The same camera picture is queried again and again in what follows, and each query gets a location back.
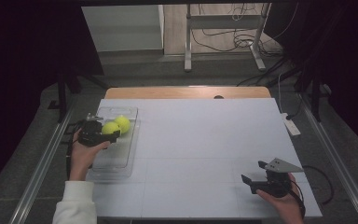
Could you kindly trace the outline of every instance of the hand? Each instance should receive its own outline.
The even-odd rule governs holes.
[[[296,179],[292,174],[289,174],[289,177],[293,182],[296,182]],[[293,182],[292,182],[292,191],[296,195],[298,195],[298,188]],[[274,196],[260,189],[258,189],[256,192],[261,198],[271,203],[275,207],[281,219],[283,219],[283,221],[286,224],[304,223],[301,217],[301,212],[298,203],[292,195],[287,194],[282,198],[275,198]]]
[[[71,162],[71,174],[69,180],[85,180],[86,173],[89,167],[92,165],[97,153],[110,145],[109,141],[103,142],[95,147],[86,147],[80,144],[77,139],[81,130],[74,134],[74,143],[72,144],[72,162]]]

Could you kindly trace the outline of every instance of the white wall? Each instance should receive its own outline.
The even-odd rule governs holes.
[[[82,9],[97,51],[162,49],[158,6]]]

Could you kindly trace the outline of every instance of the white table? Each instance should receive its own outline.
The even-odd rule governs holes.
[[[258,161],[301,166],[278,107],[264,99],[115,99],[141,121],[131,177],[96,183],[99,217],[259,219],[275,210],[241,181],[266,180]],[[304,173],[295,174],[307,208],[322,214]]]

